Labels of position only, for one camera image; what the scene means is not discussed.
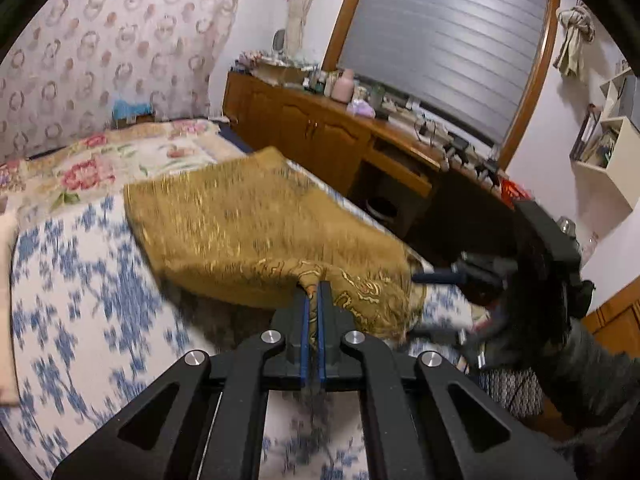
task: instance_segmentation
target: golden fabric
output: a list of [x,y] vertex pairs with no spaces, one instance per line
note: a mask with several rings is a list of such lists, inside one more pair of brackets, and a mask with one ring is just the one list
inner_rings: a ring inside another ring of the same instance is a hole
[[359,328],[402,340],[419,316],[418,266],[396,238],[340,208],[268,148],[202,170],[130,184],[127,219],[156,278],[203,296],[275,309],[321,280]]

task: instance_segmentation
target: metal screw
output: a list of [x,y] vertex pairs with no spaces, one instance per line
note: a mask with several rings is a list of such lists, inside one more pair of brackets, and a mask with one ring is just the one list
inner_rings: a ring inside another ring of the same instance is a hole
[[277,330],[267,330],[266,332],[262,332],[260,339],[262,339],[265,343],[273,345],[280,341],[280,339],[282,339],[282,334]]
[[364,334],[357,330],[351,330],[344,335],[344,340],[352,345],[359,345],[364,341]]
[[207,356],[204,352],[201,352],[200,350],[191,350],[191,352],[184,356],[184,362],[189,366],[198,366],[203,363],[206,358]]
[[437,352],[425,352],[422,354],[422,364],[429,368],[435,368],[442,364],[442,356]]

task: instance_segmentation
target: wooden window frame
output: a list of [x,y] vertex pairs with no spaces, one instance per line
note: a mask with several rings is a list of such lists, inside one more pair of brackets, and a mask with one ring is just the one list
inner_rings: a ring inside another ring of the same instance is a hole
[[[322,70],[327,72],[335,70],[359,1],[360,0],[344,0],[342,2],[338,19],[335,22],[334,32],[332,33],[329,46],[324,56]],[[549,64],[551,63],[551,55],[553,54],[554,44],[556,42],[556,33],[558,31],[556,11],[559,6],[560,0],[546,1],[544,31],[540,39],[538,53],[536,54],[536,59],[529,75],[529,81],[525,86],[522,100],[520,101],[509,133],[505,137],[500,150],[498,165],[503,170],[507,169],[507,166],[513,158],[527,126],[529,126],[533,111],[538,104],[540,92],[542,92],[542,86],[545,83],[546,74],[549,70]]]

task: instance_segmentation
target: bed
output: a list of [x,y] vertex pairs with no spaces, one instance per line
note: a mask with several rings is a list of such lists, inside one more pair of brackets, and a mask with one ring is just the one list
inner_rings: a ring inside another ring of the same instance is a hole
[[[159,289],[121,194],[129,182],[248,151],[225,124],[175,121],[105,132],[0,167],[21,229],[11,275],[20,406],[1,409],[0,422],[41,478],[183,354],[225,351],[268,324],[270,314],[258,309],[239,322],[242,307]],[[383,229],[311,177],[343,208]],[[433,288],[422,317],[472,322],[470,305],[448,286]],[[406,350],[416,355],[427,347],[415,341]],[[294,476],[368,478],[357,394],[270,392],[259,477]]]

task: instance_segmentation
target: patterned curtain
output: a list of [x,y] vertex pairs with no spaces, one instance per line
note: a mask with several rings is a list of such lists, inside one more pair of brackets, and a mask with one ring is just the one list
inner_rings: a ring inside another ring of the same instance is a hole
[[238,0],[49,0],[0,64],[0,159],[100,131],[117,99],[206,115]]

